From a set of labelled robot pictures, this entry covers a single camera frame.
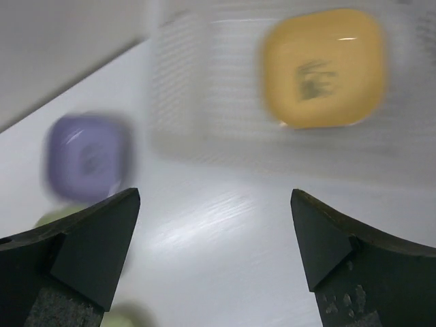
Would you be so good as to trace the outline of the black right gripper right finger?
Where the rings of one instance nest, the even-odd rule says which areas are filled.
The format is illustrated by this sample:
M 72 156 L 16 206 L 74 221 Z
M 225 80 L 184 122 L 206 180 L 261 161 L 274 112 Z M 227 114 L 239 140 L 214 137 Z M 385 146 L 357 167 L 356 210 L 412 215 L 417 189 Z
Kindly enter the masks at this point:
M 434 326 L 435 248 L 294 189 L 294 229 L 323 326 Z

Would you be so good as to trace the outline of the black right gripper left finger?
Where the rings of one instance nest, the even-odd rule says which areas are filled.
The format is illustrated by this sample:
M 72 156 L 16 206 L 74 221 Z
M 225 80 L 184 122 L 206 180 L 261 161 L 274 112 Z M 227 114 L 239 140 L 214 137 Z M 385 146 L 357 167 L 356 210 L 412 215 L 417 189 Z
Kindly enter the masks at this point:
M 111 308 L 140 209 L 129 188 L 1 239 L 2 326 L 99 326 Z

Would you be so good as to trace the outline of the green panda plate front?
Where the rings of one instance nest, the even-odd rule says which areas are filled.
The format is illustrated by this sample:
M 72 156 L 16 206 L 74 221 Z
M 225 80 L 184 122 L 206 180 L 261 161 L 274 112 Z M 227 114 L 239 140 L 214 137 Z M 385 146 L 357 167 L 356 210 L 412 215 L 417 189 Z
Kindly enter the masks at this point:
M 104 313 L 100 326 L 153 327 L 157 326 L 157 322 L 147 307 L 134 302 L 124 302 Z

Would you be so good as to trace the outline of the yellow panda plate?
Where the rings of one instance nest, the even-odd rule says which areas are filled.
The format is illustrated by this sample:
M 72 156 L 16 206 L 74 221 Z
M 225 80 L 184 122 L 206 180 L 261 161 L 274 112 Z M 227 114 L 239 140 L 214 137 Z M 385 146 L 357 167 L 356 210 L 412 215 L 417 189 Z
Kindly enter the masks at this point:
M 261 58 L 266 108 L 294 129 L 353 125 L 386 94 L 384 31 L 362 10 L 282 20 L 266 35 Z

